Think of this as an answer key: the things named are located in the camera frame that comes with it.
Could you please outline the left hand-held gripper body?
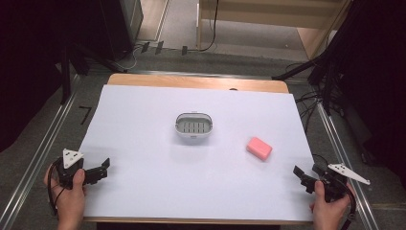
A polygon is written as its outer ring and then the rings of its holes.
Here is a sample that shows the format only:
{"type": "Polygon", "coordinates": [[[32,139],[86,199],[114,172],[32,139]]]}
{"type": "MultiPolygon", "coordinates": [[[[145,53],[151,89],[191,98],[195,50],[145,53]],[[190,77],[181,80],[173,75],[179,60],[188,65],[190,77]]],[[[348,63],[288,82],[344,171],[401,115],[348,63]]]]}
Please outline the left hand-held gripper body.
{"type": "Polygon", "coordinates": [[[58,158],[56,171],[59,185],[65,189],[73,188],[73,178],[78,169],[83,167],[83,153],[64,149],[62,156],[58,158]]]}

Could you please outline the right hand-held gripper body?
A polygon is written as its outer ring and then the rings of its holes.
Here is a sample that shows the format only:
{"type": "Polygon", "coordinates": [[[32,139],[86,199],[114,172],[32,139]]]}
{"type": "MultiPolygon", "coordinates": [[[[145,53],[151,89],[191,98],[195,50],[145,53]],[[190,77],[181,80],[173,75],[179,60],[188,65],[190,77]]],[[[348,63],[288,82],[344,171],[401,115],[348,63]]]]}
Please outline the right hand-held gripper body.
{"type": "Polygon", "coordinates": [[[369,179],[362,177],[344,164],[328,164],[326,167],[314,164],[312,170],[319,175],[325,185],[326,202],[340,199],[346,194],[349,178],[366,185],[371,184],[369,179]]]}

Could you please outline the person's left hand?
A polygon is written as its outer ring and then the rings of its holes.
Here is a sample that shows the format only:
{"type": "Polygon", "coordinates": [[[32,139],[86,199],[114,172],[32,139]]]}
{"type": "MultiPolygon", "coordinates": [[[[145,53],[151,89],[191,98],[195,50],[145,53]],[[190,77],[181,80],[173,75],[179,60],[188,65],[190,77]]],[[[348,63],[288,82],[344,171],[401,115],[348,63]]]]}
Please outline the person's left hand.
{"type": "Polygon", "coordinates": [[[83,182],[85,172],[77,170],[73,178],[73,188],[65,190],[59,186],[53,177],[54,167],[50,166],[44,175],[43,182],[48,194],[49,201],[56,206],[57,228],[56,230],[79,230],[85,207],[85,191],[83,182]]]}

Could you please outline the person's right hand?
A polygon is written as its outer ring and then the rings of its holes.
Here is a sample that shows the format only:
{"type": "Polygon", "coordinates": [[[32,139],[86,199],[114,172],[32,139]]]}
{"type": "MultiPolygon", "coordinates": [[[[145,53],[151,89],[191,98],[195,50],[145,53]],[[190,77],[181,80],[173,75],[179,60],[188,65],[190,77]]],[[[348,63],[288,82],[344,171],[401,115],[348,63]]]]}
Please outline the person's right hand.
{"type": "Polygon", "coordinates": [[[315,182],[315,200],[309,205],[314,230],[338,230],[341,218],[349,205],[350,197],[348,195],[327,203],[324,183],[317,180],[315,182]]]}

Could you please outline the pink soap bar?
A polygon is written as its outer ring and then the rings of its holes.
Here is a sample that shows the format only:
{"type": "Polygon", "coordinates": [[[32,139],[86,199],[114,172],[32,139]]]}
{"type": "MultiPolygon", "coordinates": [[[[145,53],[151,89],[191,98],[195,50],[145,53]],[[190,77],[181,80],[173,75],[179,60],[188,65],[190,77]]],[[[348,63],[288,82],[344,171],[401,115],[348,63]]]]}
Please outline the pink soap bar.
{"type": "Polygon", "coordinates": [[[258,137],[251,138],[246,149],[262,161],[265,161],[273,150],[270,145],[263,142],[258,137]]]}

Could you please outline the black stand leg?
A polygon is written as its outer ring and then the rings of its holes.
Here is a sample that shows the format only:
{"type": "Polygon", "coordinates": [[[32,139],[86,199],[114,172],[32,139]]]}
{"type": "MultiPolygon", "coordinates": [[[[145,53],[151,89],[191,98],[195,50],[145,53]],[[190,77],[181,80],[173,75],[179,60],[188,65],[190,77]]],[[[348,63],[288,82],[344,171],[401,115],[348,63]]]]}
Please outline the black stand leg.
{"type": "Polygon", "coordinates": [[[62,98],[61,104],[65,104],[71,94],[70,63],[68,47],[61,50],[61,75],[62,75],[62,98]]]}

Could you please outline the white soap dish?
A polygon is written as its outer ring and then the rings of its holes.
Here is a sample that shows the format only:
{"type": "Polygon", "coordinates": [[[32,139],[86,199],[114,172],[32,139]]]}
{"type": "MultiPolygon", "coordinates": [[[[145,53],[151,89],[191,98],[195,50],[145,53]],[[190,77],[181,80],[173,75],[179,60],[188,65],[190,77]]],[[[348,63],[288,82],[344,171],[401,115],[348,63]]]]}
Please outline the white soap dish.
{"type": "Polygon", "coordinates": [[[182,137],[191,139],[209,136],[213,126],[212,118],[206,113],[182,113],[175,120],[176,132],[182,137]]]}

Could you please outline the black tripod leg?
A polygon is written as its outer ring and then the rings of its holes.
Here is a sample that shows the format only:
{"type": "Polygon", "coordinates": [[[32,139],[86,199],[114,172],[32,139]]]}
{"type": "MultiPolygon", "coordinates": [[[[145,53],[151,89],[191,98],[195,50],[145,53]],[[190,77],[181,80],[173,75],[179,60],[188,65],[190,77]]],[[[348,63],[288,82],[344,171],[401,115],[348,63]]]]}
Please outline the black tripod leg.
{"type": "Polygon", "coordinates": [[[292,69],[290,71],[287,71],[284,74],[272,77],[272,80],[273,81],[286,81],[287,79],[292,78],[307,69],[316,70],[317,68],[320,67],[320,64],[324,61],[324,59],[325,59],[324,55],[319,55],[319,56],[299,65],[298,67],[295,67],[294,69],[292,69]]]}

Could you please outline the black curtain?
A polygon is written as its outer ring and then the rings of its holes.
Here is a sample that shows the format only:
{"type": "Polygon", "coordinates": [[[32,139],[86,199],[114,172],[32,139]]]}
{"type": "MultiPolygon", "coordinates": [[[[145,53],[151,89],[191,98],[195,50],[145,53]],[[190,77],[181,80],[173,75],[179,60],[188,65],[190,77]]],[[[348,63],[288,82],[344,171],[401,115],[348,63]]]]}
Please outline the black curtain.
{"type": "Polygon", "coordinates": [[[62,84],[61,50],[86,74],[80,49],[95,0],[0,0],[0,152],[62,84]]]}
{"type": "Polygon", "coordinates": [[[360,144],[406,189],[406,0],[353,0],[322,70],[329,65],[360,144]]]}

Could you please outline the black cabinet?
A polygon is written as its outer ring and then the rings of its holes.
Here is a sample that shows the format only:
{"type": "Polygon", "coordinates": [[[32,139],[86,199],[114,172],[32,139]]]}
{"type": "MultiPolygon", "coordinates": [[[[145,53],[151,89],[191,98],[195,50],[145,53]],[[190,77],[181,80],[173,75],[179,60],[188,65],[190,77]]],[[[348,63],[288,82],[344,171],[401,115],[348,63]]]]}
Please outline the black cabinet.
{"type": "Polygon", "coordinates": [[[133,50],[144,19],[141,0],[100,0],[107,56],[118,60],[133,50]]]}

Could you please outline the light wooden shelf unit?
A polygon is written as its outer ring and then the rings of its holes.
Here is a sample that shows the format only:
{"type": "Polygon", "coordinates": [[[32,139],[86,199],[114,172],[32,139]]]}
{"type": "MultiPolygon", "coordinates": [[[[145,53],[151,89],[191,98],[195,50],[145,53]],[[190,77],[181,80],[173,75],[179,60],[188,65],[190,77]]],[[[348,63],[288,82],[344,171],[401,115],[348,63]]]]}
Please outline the light wooden shelf unit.
{"type": "Polygon", "coordinates": [[[202,20],[294,27],[308,58],[315,58],[330,33],[346,19],[351,0],[199,0],[196,47],[201,47],[202,20]]]}

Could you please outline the metal floor rail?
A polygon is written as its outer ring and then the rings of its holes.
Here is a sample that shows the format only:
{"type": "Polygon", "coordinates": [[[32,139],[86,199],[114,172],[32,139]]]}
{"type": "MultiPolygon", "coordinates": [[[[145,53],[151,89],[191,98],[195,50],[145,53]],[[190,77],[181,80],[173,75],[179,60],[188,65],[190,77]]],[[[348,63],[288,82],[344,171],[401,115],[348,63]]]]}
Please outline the metal floor rail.
{"type": "MultiPolygon", "coordinates": [[[[317,103],[317,107],[338,162],[352,170],[353,166],[350,162],[350,157],[344,148],[332,118],[326,113],[322,103],[317,103]]],[[[363,223],[365,230],[380,230],[373,215],[372,207],[364,193],[364,184],[355,179],[350,179],[349,183],[355,194],[355,210],[357,211],[358,218],[363,223]]]]}
{"type": "Polygon", "coordinates": [[[25,170],[16,189],[12,193],[8,205],[6,206],[2,216],[0,217],[0,230],[11,230],[11,227],[14,224],[20,212],[20,209],[22,208],[34,184],[34,181],[42,168],[42,165],[48,157],[50,149],[59,133],[59,130],[71,110],[81,81],[82,77],[78,74],[75,74],[75,76],[71,79],[71,95],[67,98],[65,103],[58,108],[58,111],[50,126],[48,127],[44,137],[42,138],[40,145],[36,149],[28,168],[25,170]]]}

